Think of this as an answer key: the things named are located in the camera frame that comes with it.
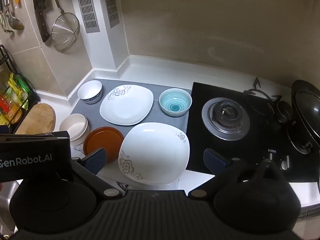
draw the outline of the wooden knife handle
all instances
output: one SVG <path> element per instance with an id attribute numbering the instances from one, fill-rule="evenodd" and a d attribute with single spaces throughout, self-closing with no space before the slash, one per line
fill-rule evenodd
<path id="1" fill-rule="evenodd" d="M 45 24 L 43 11 L 35 11 L 35 14 L 42 41 L 46 42 L 49 39 L 50 34 L 48 33 L 47 26 Z"/>

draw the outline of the cutting board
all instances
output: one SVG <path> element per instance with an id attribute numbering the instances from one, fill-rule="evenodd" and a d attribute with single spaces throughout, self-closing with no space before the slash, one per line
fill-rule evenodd
<path id="1" fill-rule="evenodd" d="M 49 133 L 54 130 L 56 114 L 48 104 L 37 104 L 31 108 L 15 134 Z"/>

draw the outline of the turquoise bowl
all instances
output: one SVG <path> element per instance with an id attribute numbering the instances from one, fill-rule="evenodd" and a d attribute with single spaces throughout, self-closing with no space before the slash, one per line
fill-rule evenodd
<path id="1" fill-rule="evenodd" d="M 189 111 L 192 98 L 190 94 L 180 88 L 170 88 L 162 92 L 159 97 L 162 111 L 169 116 L 182 116 Z"/>

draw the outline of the stove knob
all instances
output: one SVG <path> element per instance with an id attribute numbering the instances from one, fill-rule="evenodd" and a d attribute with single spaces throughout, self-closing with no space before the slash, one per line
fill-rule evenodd
<path id="1" fill-rule="evenodd" d="M 290 168 L 290 163 L 289 163 L 289 156 L 287 155 L 287 160 L 281 162 L 281 169 L 286 170 Z"/>

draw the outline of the brown plate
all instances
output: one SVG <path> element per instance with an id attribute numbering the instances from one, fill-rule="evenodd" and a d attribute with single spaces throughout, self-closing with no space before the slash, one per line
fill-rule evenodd
<path id="1" fill-rule="evenodd" d="M 100 127 L 93 130 L 84 141 L 84 155 L 88 155 L 98 148 L 104 148 L 107 152 L 107 163 L 118 158 L 123 135 L 113 127 Z"/>

